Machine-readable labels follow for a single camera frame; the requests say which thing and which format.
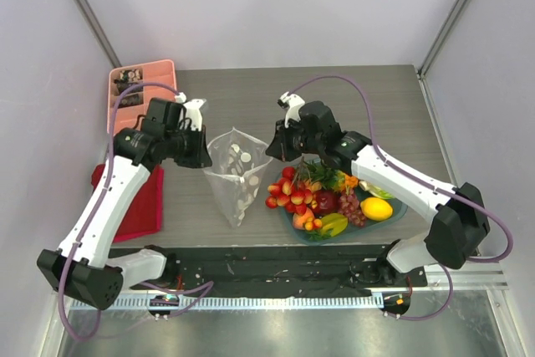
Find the clear zip top bag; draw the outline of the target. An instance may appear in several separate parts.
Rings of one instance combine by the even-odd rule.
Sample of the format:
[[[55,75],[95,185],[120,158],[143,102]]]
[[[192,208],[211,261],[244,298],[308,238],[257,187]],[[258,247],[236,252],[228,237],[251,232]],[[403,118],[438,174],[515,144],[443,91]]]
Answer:
[[[204,173],[220,212],[232,228],[241,226],[273,160],[266,155],[267,147],[264,141],[236,128],[215,137],[207,146],[212,166]]]

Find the orange toy pineapple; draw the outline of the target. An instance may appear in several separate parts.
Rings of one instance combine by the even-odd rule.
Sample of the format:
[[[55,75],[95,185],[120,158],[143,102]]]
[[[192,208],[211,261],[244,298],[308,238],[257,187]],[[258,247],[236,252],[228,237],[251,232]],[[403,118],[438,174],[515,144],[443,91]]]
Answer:
[[[359,179],[343,173],[340,170],[328,167],[322,161],[306,161],[306,177],[312,183],[319,183],[325,190],[344,192],[354,189],[359,184]]]

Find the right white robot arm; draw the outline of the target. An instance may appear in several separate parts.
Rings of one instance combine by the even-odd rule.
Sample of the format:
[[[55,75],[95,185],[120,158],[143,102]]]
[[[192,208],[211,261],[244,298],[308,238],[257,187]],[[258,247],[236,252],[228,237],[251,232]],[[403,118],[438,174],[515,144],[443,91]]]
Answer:
[[[429,223],[427,232],[389,247],[377,266],[382,283],[395,286],[423,265],[459,269],[489,233],[482,196],[473,185],[454,187],[389,157],[366,136],[342,130],[321,101],[284,94],[278,105],[286,115],[275,125],[268,156],[290,162],[316,155],[326,166],[389,192]]]

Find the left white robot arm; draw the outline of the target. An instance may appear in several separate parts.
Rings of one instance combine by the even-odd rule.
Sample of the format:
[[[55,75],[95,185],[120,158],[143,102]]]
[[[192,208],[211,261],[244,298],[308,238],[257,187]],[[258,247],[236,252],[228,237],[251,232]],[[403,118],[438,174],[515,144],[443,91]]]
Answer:
[[[139,129],[124,128],[112,142],[99,184],[69,235],[56,250],[43,250],[38,269],[59,294],[106,310],[121,291],[177,281],[176,255],[162,247],[110,258],[110,247],[130,204],[162,161],[196,169],[211,166],[202,112],[205,99],[177,103],[154,98]]]

